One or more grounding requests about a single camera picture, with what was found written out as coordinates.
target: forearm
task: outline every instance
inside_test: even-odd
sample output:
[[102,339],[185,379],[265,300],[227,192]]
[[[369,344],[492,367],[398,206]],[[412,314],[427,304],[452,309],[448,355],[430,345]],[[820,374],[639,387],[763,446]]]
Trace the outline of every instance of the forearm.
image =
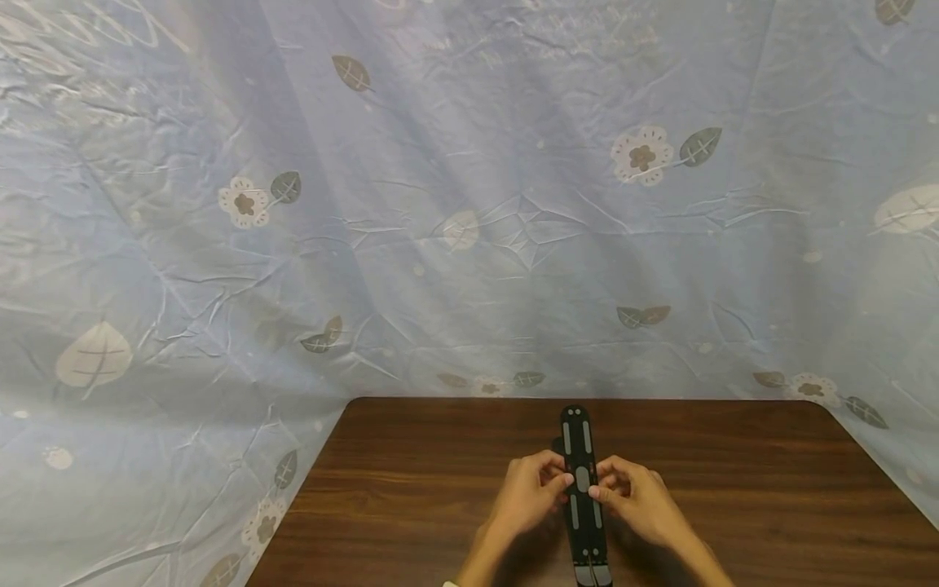
[[672,550],[701,587],[733,587],[711,549],[690,530],[675,541]]
[[490,587],[512,539],[498,526],[487,522],[476,533],[469,556],[456,576],[456,584],[460,587]]

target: brown flower center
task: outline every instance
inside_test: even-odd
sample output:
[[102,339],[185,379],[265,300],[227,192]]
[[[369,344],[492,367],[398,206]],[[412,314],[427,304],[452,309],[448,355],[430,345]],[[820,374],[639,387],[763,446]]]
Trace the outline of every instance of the brown flower center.
[[639,171],[646,172],[649,171],[649,163],[655,161],[655,153],[652,152],[648,145],[643,145],[629,151],[629,159],[633,167],[638,168]]
[[799,393],[809,397],[812,397],[813,395],[816,397],[822,397],[824,395],[822,386],[815,385],[814,383],[803,383],[799,386]]
[[254,216],[254,200],[244,193],[239,193],[235,198],[235,208],[238,209],[239,214]]
[[274,536],[274,525],[277,523],[276,517],[264,516],[261,523],[257,526],[257,539],[261,544],[267,544],[268,540]]

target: black plastic object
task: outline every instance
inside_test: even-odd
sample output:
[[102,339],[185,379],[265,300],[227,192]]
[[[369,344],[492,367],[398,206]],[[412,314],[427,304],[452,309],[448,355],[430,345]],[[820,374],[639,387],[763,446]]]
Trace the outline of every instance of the black plastic object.
[[611,587],[603,508],[587,494],[597,482],[596,460],[590,416],[582,406],[568,406],[561,412],[561,437],[551,449],[564,457],[567,472],[574,475],[574,483],[567,488],[564,518],[577,585]]

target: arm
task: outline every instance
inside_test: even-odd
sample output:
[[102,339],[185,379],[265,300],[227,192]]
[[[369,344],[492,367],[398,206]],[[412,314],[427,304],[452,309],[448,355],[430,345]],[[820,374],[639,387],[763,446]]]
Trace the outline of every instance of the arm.
[[461,587],[488,587],[512,539],[504,531],[486,523],[476,533],[467,560],[463,563],[456,584]]
[[564,459],[551,451],[509,463],[489,519],[476,533],[463,568],[460,587],[489,587],[505,552],[520,534],[537,526],[562,501],[574,476],[564,472]]
[[733,587],[710,548],[694,533],[676,540],[671,550],[704,587]]
[[599,487],[590,496],[608,507],[643,539],[669,548],[702,587],[733,587],[714,553],[695,534],[661,475],[618,456],[596,465]]

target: fabric backdrop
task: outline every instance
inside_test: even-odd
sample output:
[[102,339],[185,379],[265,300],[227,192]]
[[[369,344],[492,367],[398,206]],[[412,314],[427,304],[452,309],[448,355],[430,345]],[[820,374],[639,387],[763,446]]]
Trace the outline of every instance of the fabric backdrop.
[[0,582],[244,584],[370,394],[812,401],[939,523],[938,54],[925,0],[0,0]]

